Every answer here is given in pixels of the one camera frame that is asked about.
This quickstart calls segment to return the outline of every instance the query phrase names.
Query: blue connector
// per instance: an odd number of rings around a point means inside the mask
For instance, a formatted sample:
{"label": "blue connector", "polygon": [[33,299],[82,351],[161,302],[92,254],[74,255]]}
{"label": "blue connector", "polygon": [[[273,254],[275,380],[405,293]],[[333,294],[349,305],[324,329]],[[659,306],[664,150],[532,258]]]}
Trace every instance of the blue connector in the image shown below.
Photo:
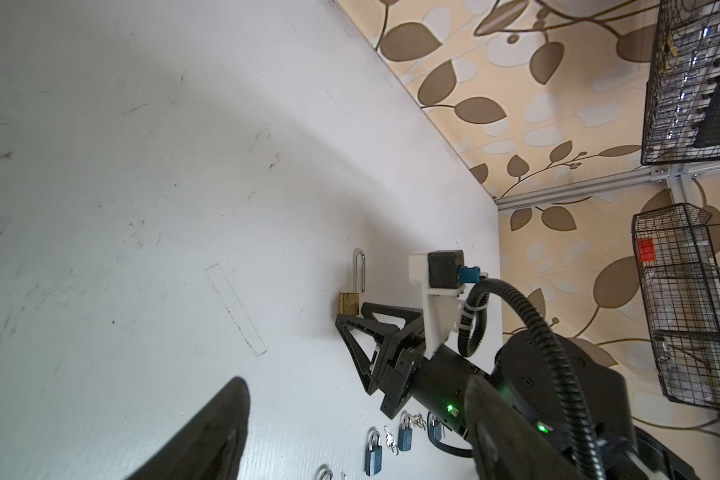
{"label": "blue connector", "polygon": [[458,281],[461,283],[477,283],[480,281],[479,266],[462,266],[458,269]]}

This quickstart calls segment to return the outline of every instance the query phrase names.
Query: leaf patterned wallpaper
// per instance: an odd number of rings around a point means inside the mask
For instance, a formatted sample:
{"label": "leaf patterned wallpaper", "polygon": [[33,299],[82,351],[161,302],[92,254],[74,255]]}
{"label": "leaf patterned wallpaper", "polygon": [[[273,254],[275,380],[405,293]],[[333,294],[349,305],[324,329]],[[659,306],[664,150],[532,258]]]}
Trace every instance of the leaf patterned wallpaper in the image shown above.
{"label": "leaf patterned wallpaper", "polygon": [[[694,180],[693,193],[720,223],[720,174]],[[672,203],[659,185],[588,197],[565,205],[500,212],[501,277],[528,295],[555,332],[627,380],[635,424],[654,435],[701,478],[720,478],[715,412],[666,400],[656,376],[631,240],[632,216]],[[720,227],[711,227],[720,263]],[[521,330],[503,305],[504,338]],[[667,430],[658,426],[687,427]]]}
{"label": "leaf patterned wallpaper", "polygon": [[640,166],[658,0],[337,0],[494,197]]}

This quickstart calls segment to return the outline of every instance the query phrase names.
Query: padlock shackle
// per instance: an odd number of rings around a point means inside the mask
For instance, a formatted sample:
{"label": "padlock shackle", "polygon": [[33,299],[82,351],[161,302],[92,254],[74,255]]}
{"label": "padlock shackle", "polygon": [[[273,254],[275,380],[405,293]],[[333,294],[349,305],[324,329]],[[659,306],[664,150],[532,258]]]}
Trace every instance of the padlock shackle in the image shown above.
{"label": "padlock shackle", "polygon": [[358,292],[358,255],[361,258],[360,268],[360,291],[365,293],[365,254],[359,248],[355,250],[355,257],[352,259],[352,292]]}
{"label": "padlock shackle", "polygon": [[374,443],[381,447],[382,446],[382,434],[378,432],[376,427],[372,428],[370,432],[368,432],[368,451],[373,452],[373,445]]}

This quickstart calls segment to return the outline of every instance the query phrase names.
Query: brass padlock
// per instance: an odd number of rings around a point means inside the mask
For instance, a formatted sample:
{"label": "brass padlock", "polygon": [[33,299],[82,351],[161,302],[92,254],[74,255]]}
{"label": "brass padlock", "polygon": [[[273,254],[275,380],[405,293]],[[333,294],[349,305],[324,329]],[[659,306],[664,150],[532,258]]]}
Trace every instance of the brass padlock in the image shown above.
{"label": "brass padlock", "polygon": [[343,315],[360,315],[360,293],[358,293],[358,256],[360,266],[360,291],[365,293],[365,254],[359,248],[355,250],[352,258],[352,292],[338,294],[338,312]]}

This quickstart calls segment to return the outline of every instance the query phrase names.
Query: white table surface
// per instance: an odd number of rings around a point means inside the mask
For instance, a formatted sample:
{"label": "white table surface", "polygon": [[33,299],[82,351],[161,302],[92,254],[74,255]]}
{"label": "white table surface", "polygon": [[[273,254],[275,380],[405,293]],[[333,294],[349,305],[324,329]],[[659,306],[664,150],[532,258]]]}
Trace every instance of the white table surface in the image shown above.
{"label": "white table surface", "polygon": [[[499,272],[494,202],[333,1],[0,2],[0,478],[122,478],[233,376],[240,478],[364,478],[396,421],[333,325],[355,247],[375,302],[420,305],[417,250]],[[476,475],[420,431],[377,478]]]}

